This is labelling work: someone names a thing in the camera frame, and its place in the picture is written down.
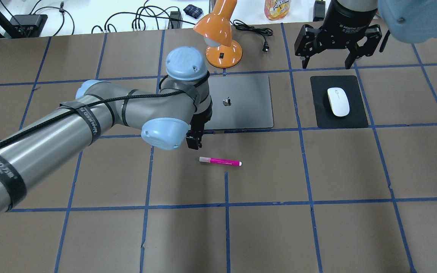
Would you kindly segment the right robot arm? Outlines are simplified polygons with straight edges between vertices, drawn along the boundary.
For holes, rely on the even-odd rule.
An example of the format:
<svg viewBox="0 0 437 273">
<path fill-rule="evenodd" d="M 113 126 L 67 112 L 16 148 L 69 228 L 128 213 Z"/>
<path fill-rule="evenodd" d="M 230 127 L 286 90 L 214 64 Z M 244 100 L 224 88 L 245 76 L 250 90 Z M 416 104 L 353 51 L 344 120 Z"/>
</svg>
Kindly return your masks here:
<svg viewBox="0 0 437 273">
<path fill-rule="evenodd" d="M 437 38 L 437 0 L 332 0 L 321 27 L 302 26 L 294 53 L 308 66 L 315 54 L 347 49 L 345 68 L 380 52 L 390 36 L 415 44 Z"/>
</svg>

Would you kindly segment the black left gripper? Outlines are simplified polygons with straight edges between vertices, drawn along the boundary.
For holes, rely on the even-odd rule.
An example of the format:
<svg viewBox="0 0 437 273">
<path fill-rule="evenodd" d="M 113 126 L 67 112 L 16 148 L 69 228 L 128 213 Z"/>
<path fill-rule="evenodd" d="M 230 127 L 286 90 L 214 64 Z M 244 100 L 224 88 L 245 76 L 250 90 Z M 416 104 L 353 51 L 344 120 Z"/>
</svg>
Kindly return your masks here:
<svg viewBox="0 0 437 273">
<path fill-rule="evenodd" d="M 187 132 L 186 141 L 189 149 L 199 150 L 202 147 L 202 137 L 204 127 L 211 120 L 213 107 L 208 107 L 205 111 L 194 114 L 190 124 L 190 131 Z"/>
</svg>

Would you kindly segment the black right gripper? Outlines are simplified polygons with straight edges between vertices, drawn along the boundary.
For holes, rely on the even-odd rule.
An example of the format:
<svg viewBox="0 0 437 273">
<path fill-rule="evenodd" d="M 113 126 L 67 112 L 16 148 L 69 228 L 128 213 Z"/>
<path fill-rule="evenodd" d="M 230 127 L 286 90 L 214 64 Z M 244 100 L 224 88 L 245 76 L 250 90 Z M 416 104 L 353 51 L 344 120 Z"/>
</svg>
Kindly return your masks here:
<svg viewBox="0 0 437 273">
<path fill-rule="evenodd" d="M 376 0 L 332 0 L 319 28 L 304 24 L 294 43 L 302 68 L 307 69 L 310 58 L 326 49 L 348 49 L 346 69 L 357 59 L 373 55 L 383 36 L 379 25 L 371 25 L 377 3 Z"/>
</svg>

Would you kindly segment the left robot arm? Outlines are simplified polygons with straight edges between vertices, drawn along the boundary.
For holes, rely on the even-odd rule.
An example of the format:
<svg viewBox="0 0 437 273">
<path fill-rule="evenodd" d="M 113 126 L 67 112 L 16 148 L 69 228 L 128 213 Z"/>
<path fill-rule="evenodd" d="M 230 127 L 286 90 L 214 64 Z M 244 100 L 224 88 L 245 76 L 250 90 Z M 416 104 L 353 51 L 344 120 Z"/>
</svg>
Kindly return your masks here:
<svg viewBox="0 0 437 273">
<path fill-rule="evenodd" d="M 141 130 L 145 142 L 162 150 L 183 141 L 190 149 L 202 147 L 213 105 L 205 57 L 196 48 L 179 47 L 168 54 L 165 68 L 157 94 L 88 80 L 75 100 L 0 141 L 0 214 L 117 124 Z"/>
</svg>

